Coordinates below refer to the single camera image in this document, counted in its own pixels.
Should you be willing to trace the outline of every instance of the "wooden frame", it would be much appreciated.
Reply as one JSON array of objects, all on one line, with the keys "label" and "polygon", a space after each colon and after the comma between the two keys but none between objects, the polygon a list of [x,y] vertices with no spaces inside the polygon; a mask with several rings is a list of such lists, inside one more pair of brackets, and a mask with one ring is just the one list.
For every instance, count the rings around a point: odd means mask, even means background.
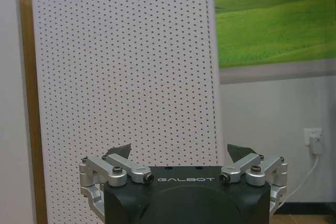
[{"label": "wooden frame", "polygon": [[33,164],[36,221],[37,224],[47,224],[48,218],[38,106],[32,0],[19,0],[19,3],[26,75],[29,133],[32,152],[31,160]]}]

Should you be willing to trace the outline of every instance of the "white wall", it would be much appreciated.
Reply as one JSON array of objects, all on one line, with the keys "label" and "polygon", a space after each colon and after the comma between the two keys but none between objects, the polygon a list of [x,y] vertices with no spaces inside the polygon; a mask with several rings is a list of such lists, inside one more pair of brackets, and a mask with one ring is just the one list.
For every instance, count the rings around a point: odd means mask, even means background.
[{"label": "white wall", "polygon": [[336,77],[226,84],[221,86],[225,140],[289,163],[289,191],[313,164],[303,128],[322,127],[324,153],[316,172],[290,201],[336,199]]},{"label": "white wall", "polygon": [[0,0],[0,223],[34,223],[18,0]]}]

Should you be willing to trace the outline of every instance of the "green hill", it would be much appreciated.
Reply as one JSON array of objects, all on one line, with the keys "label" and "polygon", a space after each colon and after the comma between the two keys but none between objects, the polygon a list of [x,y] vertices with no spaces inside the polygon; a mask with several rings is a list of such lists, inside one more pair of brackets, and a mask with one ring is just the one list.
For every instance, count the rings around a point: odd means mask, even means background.
[{"label": "green hill", "polygon": [[336,57],[335,0],[216,0],[220,67]]}]

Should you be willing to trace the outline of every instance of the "pegboard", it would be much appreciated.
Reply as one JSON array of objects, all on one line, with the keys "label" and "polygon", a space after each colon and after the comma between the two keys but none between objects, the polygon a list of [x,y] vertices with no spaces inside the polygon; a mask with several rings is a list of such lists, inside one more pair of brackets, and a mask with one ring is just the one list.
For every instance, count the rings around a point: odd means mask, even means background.
[{"label": "pegboard", "polygon": [[213,0],[33,0],[49,223],[100,223],[81,158],[223,163]]}]

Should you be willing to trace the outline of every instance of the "electrical outlet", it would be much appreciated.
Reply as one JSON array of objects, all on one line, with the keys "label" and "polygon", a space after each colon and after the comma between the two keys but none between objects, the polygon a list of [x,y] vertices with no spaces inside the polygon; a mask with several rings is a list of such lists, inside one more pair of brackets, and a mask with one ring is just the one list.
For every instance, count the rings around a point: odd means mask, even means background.
[{"label": "electrical outlet", "polygon": [[309,129],[303,129],[304,132],[304,140],[305,140],[305,146],[310,145],[310,138],[319,136],[323,138],[322,128],[309,128]]}]

